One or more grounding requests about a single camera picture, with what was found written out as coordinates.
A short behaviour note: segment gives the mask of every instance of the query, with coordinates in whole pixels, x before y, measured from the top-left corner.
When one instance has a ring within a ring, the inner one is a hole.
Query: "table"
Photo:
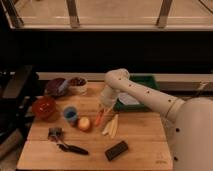
[[[119,112],[118,130],[114,139],[103,136],[99,127],[82,132],[71,127],[61,113],[67,106],[75,106],[79,116],[96,116],[103,82],[89,82],[83,95],[57,99],[58,112],[48,121],[35,119],[24,145],[19,170],[137,170],[171,171],[172,159],[159,114],[154,112]],[[111,111],[108,118],[115,114]],[[64,141],[87,149],[89,156],[67,153],[47,139],[49,127],[62,127]],[[129,150],[109,162],[104,152],[125,140]]]

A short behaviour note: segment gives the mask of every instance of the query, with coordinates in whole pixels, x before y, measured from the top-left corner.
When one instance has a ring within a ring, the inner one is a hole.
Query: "small cup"
[[[75,107],[70,106],[64,109],[64,118],[70,123],[71,126],[76,126],[78,122],[77,110]]]

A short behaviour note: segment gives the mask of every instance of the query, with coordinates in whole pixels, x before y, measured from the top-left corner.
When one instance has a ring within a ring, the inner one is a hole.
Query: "green container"
[[[158,85],[155,81],[155,78],[153,75],[146,75],[146,76],[131,76],[130,80],[133,82],[136,82],[138,84],[153,88],[158,90]],[[147,107],[140,103],[136,105],[124,105],[122,102],[117,100],[113,107],[114,111],[141,111],[147,109]]]

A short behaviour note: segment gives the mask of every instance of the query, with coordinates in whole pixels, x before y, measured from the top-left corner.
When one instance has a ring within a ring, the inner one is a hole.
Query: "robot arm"
[[[130,81],[129,73],[126,69],[107,72],[105,82],[107,85],[102,91],[100,99],[106,106],[113,105],[118,93],[123,91],[135,97],[153,111],[160,113],[163,117],[174,122],[178,109],[184,103],[182,99]]]
[[[129,80],[125,69],[109,71],[101,102],[111,106],[120,91],[127,92],[153,111],[175,122],[174,171],[213,170],[213,101],[192,98],[188,101],[153,90]]]

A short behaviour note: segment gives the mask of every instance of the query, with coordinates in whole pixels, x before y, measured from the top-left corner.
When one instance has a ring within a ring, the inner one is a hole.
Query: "chocolate bar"
[[[123,153],[124,151],[128,150],[128,145],[125,141],[121,141],[120,143],[116,144],[115,146],[111,147],[105,152],[105,155],[109,161]]]

